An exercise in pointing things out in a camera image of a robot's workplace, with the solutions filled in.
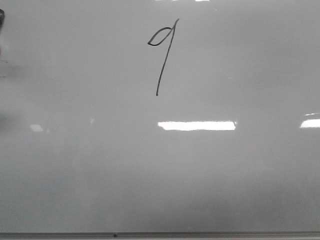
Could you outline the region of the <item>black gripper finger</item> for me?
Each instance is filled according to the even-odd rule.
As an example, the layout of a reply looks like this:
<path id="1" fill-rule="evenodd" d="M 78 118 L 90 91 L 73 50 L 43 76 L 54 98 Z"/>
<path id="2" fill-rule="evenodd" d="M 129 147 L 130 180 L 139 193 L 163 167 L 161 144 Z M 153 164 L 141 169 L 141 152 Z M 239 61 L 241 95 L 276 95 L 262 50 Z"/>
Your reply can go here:
<path id="1" fill-rule="evenodd" d="M 4 21 L 5 21 L 5 12 L 4 10 L 0 9 L 0 27 L 3 26 Z"/>

